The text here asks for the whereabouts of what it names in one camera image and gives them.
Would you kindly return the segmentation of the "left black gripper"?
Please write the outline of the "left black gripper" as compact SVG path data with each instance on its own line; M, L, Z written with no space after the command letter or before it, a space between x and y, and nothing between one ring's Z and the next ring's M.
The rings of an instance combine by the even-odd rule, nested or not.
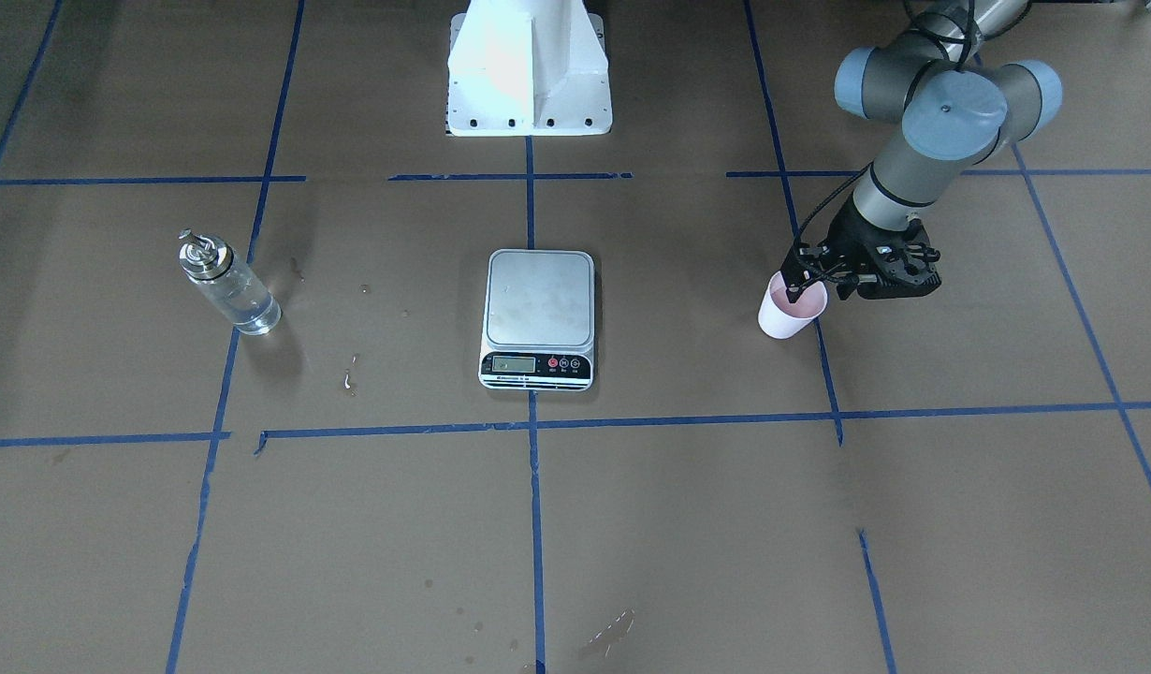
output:
M862 284L861 274L874 273L889 282L921 282L923 263L908 252L923 230L921 219L909 214L894 219L893 229L871 225L857 210L852 198L829 223L826 238L821 242L823 256L811 248L793 246L782 260L782 282L788 302L799 302L808 288L821 278L836 288L838 299L846 301Z

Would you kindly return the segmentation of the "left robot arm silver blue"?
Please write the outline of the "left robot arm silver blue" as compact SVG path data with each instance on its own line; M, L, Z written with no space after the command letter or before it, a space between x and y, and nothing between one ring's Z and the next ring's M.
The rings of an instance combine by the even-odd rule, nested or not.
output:
M841 206L828 233L791 244L780 268L788 302L825 286L866 300L940 288L927 210L962 173L1036 136L1064 102L1062 81L1042 61L974 63L1029 10L1028 1L936 1L909 12L909 25L887 46L846 55L834 77L838 107L897 130L836 189Z

